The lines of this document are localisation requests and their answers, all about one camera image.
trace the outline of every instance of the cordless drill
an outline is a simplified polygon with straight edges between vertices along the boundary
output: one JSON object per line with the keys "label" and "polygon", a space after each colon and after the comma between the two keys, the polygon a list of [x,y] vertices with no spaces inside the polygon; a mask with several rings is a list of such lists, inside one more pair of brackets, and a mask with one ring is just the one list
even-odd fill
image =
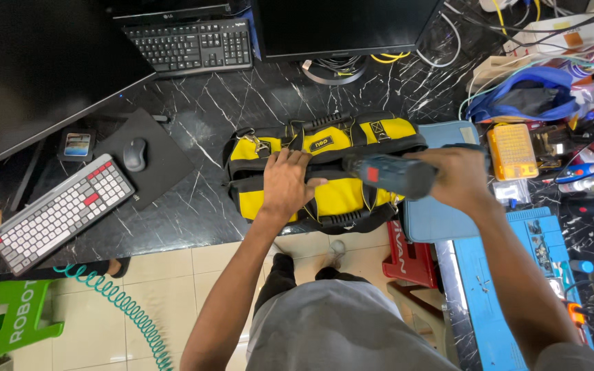
{"label": "cordless drill", "polygon": [[[491,158],[484,147],[468,143],[444,145],[443,148],[461,147],[479,150],[485,154],[485,167]],[[347,155],[343,170],[365,184],[405,196],[414,201],[430,194],[437,176],[437,168],[421,160],[390,155]]]}

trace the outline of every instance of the white keyboard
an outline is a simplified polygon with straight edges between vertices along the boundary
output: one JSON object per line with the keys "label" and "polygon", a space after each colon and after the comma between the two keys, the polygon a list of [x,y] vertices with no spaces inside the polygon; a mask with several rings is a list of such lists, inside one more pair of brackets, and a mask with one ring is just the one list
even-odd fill
{"label": "white keyboard", "polygon": [[102,155],[0,226],[0,254],[19,276],[134,193]]}

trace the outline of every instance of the logitech keyboard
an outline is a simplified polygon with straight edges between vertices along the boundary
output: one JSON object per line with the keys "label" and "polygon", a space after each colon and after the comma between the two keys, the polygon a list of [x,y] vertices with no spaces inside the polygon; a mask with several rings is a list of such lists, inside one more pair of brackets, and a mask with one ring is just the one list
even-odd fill
{"label": "logitech keyboard", "polygon": [[0,226],[0,254],[19,276],[134,193],[102,155]]}
{"label": "logitech keyboard", "polygon": [[159,77],[253,66],[246,19],[123,27]]}

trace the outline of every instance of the shoe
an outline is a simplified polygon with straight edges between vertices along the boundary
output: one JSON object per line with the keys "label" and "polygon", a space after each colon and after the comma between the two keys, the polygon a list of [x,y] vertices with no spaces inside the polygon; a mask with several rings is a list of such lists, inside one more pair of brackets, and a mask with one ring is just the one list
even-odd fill
{"label": "shoe", "polygon": [[325,256],[325,261],[322,263],[322,268],[333,267],[340,269],[343,256],[345,256],[345,244],[341,240],[331,242]]}
{"label": "shoe", "polygon": [[130,257],[119,257],[116,260],[121,264],[121,268],[116,274],[113,274],[111,278],[121,278],[128,272],[130,266]]}
{"label": "shoe", "polygon": [[274,256],[276,254],[285,254],[285,252],[283,252],[283,250],[279,248],[278,245],[272,242],[272,246],[269,247],[269,251],[267,252],[267,256],[265,257],[265,263],[272,263],[274,261]]}

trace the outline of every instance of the yellow tool bag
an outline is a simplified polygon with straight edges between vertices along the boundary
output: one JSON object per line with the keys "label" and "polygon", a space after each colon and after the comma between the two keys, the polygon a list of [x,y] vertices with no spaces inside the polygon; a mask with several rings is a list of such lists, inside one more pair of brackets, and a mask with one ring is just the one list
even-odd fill
{"label": "yellow tool bag", "polygon": [[310,178],[329,182],[316,188],[316,196],[288,225],[310,226],[327,234],[370,232],[392,219],[404,198],[365,185],[342,169],[350,154],[400,156],[427,148],[418,126],[388,111],[351,116],[336,113],[288,125],[237,130],[223,151],[228,195],[251,222],[263,204],[263,171],[267,157],[281,148],[306,150],[313,158],[306,169]]}

